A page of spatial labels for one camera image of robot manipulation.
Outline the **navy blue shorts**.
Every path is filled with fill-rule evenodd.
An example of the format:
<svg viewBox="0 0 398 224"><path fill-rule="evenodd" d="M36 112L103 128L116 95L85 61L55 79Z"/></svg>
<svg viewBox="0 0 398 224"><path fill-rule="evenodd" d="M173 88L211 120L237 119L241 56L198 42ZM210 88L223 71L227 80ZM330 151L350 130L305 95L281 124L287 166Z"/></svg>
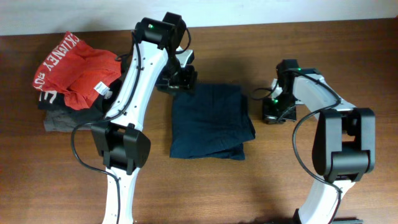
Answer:
<svg viewBox="0 0 398 224"><path fill-rule="evenodd" d="M243 161L244 143L255 138L239 85L203 83L173 98L171 158Z"/></svg>

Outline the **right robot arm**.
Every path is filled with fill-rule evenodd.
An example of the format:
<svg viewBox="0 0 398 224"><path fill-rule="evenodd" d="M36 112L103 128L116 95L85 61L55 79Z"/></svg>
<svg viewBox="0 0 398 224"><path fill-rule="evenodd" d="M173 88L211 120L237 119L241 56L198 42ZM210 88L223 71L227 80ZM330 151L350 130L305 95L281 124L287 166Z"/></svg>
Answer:
<svg viewBox="0 0 398 224"><path fill-rule="evenodd" d="M301 68L296 59L276 66L277 78L262 100L266 124L296 123L292 147L302 169L313 179L304 204L289 223L360 223L357 218L336 218L347 191L376 163L376 117L370 108L358 108L344 100L315 68ZM299 127L317 119L311 171L297 147Z"/></svg>

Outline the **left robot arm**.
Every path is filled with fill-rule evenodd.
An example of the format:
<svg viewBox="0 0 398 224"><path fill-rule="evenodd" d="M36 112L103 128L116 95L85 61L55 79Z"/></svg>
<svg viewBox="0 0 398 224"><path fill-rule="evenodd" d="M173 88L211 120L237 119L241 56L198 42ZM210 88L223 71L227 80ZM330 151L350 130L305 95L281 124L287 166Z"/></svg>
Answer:
<svg viewBox="0 0 398 224"><path fill-rule="evenodd" d="M175 95L194 90L194 53L180 46L188 33L182 16L171 12L160 21L145 17L135 26L132 55L121 89L104 120L91 125L108 182L103 223L134 221L132 205L137 175L151 147L143 129L152 91Z"/></svg>

